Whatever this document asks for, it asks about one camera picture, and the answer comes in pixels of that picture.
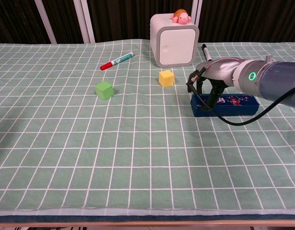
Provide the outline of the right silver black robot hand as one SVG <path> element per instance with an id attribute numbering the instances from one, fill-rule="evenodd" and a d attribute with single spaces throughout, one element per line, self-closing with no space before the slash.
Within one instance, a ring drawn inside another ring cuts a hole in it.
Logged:
<path id="1" fill-rule="evenodd" d="M 225 88 L 234 86 L 233 72 L 244 60 L 236 57 L 224 57 L 218 60 L 200 63 L 196 70 L 188 78 L 187 90 L 200 96 L 202 94 L 203 81 L 208 79 L 212 85 L 207 102 L 204 102 L 201 110 L 209 111 L 213 108 Z"/>

